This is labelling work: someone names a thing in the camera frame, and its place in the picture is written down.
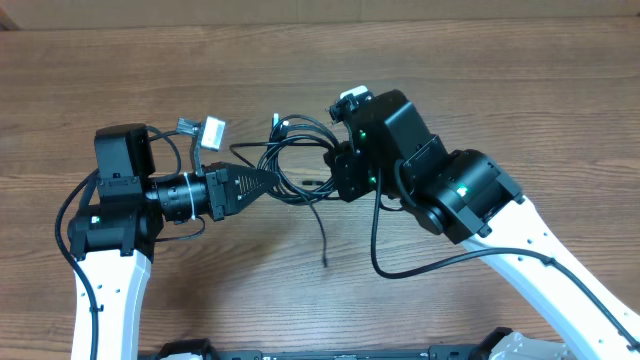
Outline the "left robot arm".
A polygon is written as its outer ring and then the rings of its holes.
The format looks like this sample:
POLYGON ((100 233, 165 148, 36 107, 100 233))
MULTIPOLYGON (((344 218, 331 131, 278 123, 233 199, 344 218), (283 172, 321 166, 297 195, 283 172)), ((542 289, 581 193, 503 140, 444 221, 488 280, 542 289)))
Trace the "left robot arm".
POLYGON ((72 358, 137 358, 145 288, 165 222, 221 221, 279 183, 266 170, 203 165, 201 150, 218 150, 224 128, 215 117, 179 120, 174 133, 191 138, 192 169, 162 177, 154 174, 151 142, 169 141, 172 132, 140 123, 97 131, 98 167, 75 190, 81 201, 62 248, 76 276, 72 358))

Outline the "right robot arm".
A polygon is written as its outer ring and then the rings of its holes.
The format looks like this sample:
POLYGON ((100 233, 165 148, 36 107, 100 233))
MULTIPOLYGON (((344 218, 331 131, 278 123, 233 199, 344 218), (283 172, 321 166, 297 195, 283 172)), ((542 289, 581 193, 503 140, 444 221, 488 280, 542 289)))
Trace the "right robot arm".
POLYGON ((435 235, 500 274, 557 332, 555 359, 635 359, 639 317, 553 234, 521 186, 491 157, 448 151, 400 91, 343 92, 329 110, 349 138, 327 159, 342 200, 396 198, 435 235))

